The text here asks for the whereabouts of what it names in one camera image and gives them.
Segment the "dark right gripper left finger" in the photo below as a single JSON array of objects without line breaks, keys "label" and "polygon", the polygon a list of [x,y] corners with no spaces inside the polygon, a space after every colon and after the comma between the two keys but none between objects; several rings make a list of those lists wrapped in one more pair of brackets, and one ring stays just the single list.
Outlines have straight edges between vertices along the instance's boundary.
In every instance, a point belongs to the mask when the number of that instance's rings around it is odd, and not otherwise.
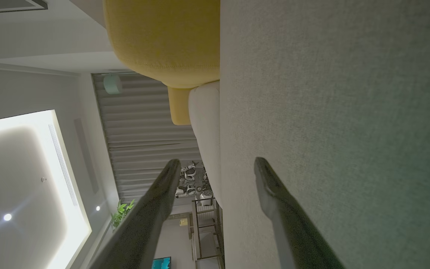
[{"label": "dark right gripper left finger", "polygon": [[90,269],[151,269],[164,221],[172,212],[181,164],[169,160],[90,264]]}]

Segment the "small yellow cushion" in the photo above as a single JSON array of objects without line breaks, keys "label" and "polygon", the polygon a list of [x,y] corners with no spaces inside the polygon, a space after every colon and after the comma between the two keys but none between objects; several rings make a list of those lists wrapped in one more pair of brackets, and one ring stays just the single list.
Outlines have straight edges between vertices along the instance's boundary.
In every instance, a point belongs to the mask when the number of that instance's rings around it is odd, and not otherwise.
[{"label": "small yellow cushion", "polygon": [[172,122],[177,126],[191,124],[189,116],[189,94],[191,89],[168,87],[169,109]]}]

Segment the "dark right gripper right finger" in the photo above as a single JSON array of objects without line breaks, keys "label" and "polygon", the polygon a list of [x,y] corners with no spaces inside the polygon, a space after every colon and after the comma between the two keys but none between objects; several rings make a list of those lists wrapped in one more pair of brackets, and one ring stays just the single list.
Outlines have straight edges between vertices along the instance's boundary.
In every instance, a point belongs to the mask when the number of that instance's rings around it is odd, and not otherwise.
[{"label": "dark right gripper right finger", "polygon": [[261,209],[273,226],[281,269],[345,269],[268,160],[256,157],[254,173]]}]

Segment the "metal shelf rack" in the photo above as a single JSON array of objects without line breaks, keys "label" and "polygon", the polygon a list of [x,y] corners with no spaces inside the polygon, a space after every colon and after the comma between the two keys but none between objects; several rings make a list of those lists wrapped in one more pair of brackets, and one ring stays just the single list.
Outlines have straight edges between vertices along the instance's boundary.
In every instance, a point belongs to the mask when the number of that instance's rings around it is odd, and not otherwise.
[{"label": "metal shelf rack", "polygon": [[225,269],[222,208],[215,198],[192,201],[189,237],[196,269]]}]

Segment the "white cushion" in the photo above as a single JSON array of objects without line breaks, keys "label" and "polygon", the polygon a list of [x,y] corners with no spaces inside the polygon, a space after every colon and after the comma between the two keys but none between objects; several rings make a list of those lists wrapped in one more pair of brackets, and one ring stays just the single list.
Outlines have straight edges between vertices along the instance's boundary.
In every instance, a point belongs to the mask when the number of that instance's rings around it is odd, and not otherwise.
[{"label": "white cushion", "polygon": [[219,90],[220,81],[194,88],[189,93],[188,108],[208,180],[215,199],[222,207]]}]

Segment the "ceiling vent grille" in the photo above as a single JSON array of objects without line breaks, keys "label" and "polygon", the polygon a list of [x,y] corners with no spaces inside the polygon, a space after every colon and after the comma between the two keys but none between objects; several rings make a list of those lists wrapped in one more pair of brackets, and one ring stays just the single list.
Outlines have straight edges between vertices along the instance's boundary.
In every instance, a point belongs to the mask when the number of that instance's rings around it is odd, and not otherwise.
[{"label": "ceiling vent grille", "polygon": [[0,13],[48,10],[44,0],[0,0]]}]

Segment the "large yellow cushion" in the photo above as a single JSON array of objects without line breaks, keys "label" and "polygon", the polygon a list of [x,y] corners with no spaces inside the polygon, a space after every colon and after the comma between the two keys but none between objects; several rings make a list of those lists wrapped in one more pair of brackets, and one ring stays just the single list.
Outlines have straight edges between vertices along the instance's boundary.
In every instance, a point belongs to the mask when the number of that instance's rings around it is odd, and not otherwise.
[{"label": "large yellow cushion", "polygon": [[117,58],[168,87],[220,79],[220,0],[103,0]]}]

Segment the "long ceiling air slot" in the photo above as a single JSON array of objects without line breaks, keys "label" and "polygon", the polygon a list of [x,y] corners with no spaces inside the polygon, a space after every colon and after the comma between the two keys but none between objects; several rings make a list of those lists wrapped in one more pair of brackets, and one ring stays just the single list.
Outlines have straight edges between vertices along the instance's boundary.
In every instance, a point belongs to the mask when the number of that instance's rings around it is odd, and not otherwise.
[{"label": "long ceiling air slot", "polygon": [[51,135],[51,138],[52,138],[53,146],[54,146],[54,149],[55,149],[58,161],[59,161],[59,165],[61,167],[63,178],[65,180],[65,184],[67,186],[67,190],[69,192],[71,201],[72,201],[74,207],[79,207],[78,199],[77,199],[75,191],[74,191],[74,187],[73,187],[73,184],[72,184],[72,181],[71,181],[71,177],[69,175],[69,171],[68,171],[68,168],[67,168],[64,156],[63,156],[62,148],[61,148],[61,145],[59,143],[55,127],[54,127],[53,124],[49,124],[48,128],[49,128],[49,131],[50,131],[50,135]]}]

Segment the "grey pleated curtain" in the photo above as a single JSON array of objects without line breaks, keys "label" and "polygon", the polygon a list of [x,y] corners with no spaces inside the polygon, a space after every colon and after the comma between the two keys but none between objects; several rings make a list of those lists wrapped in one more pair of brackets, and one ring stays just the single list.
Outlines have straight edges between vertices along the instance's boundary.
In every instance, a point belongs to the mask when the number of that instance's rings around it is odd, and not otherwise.
[{"label": "grey pleated curtain", "polygon": [[120,94],[108,94],[103,74],[93,74],[119,200],[137,202],[172,159],[202,166],[191,126],[177,126],[169,111],[167,87],[140,74],[120,74]]}]

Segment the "green potted plant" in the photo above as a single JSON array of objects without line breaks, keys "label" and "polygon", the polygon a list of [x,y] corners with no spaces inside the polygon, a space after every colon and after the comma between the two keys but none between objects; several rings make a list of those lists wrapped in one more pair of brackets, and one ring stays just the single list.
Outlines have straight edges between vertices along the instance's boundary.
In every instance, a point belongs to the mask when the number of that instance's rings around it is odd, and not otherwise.
[{"label": "green potted plant", "polygon": [[125,217],[128,215],[130,210],[133,208],[135,200],[130,201],[129,203],[122,203],[120,200],[116,206],[116,212],[111,213],[111,226],[112,229],[115,230],[119,227]]}]

